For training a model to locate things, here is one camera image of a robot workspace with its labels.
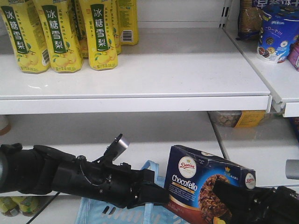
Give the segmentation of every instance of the chocofello box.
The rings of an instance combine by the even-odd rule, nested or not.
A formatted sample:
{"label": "chocofello box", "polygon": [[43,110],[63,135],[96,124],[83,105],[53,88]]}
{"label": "chocofello box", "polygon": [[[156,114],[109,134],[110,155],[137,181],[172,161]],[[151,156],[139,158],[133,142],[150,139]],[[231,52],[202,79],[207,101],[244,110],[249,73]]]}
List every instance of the chocofello box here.
{"label": "chocofello box", "polygon": [[253,189],[255,171],[193,148],[171,147],[165,180],[166,205],[191,224],[228,224],[231,212],[213,192],[216,180]]}

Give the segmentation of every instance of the robotic arm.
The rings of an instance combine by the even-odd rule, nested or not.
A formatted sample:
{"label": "robotic arm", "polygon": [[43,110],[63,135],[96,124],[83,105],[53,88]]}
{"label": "robotic arm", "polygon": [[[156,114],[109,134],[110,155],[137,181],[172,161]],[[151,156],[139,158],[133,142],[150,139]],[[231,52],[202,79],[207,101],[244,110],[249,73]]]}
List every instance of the robotic arm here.
{"label": "robotic arm", "polygon": [[294,190],[244,189],[216,181],[213,192],[230,209],[231,224],[299,224],[299,200]]}
{"label": "robotic arm", "polygon": [[154,183],[154,172],[132,170],[113,161],[128,147],[120,134],[93,162],[48,146],[22,150],[20,143],[0,146],[0,193],[45,195],[51,191],[87,197],[128,209],[145,203],[163,205],[168,192]]}

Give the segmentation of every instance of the white shelf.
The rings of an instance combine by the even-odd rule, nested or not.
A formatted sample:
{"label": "white shelf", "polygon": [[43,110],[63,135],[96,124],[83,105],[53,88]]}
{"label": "white shelf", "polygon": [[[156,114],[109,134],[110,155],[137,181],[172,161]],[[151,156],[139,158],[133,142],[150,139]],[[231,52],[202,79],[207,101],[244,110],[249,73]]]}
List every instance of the white shelf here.
{"label": "white shelf", "polygon": [[232,21],[226,27],[226,32],[271,91],[272,106],[278,112],[285,110],[285,117],[298,117],[299,73],[288,60],[279,64],[271,64],[260,60],[257,57],[257,41],[236,40],[236,29],[237,25]]}
{"label": "white shelf", "polygon": [[[140,169],[147,160],[160,164],[166,175],[172,145],[180,144],[222,156],[206,112],[135,112],[9,115],[12,130],[0,144],[20,142],[24,149],[47,145],[85,155],[88,161],[101,157],[119,133],[131,144],[114,162]],[[10,192],[3,195],[21,195]]]}
{"label": "white shelf", "polygon": [[285,176],[287,159],[299,159],[298,140],[287,118],[254,128],[216,125],[222,150],[231,161],[256,171],[259,187],[287,186],[299,192],[299,180]]}
{"label": "white shelf", "polygon": [[19,71],[0,37],[0,114],[266,110],[270,91],[220,28],[140,29],[113,70]]}

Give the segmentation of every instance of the blue canister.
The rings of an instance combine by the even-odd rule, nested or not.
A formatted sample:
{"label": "blue canister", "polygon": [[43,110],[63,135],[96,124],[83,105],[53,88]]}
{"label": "blue canister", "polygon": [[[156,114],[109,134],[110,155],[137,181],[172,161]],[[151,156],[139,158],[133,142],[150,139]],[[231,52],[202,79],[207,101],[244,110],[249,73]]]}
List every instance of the blue canister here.
{"label": "blue canister", "polygon": [[269,5],[263,8],[263,24],[257,56],[269,63],[284,62],[291,44],[299,38],[299,8]]}

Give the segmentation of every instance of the blue plastic bag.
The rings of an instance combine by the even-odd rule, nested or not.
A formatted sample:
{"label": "blue plastic bag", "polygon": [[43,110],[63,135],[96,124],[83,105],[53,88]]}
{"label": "blue plastic bag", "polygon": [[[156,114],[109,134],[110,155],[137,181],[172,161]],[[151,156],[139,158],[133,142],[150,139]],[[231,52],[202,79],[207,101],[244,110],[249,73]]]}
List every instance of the blue plastic bag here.
{"label": "blue plastic bag", "polygon": [[[164,186],[165,178],[158,176],[159,164],[147,161],[142,169],[155,172],[155,183]],[[120,209],[112,204],[82,198],[75,224],[188,224],[163,206],[148,203],[133,209]]]}

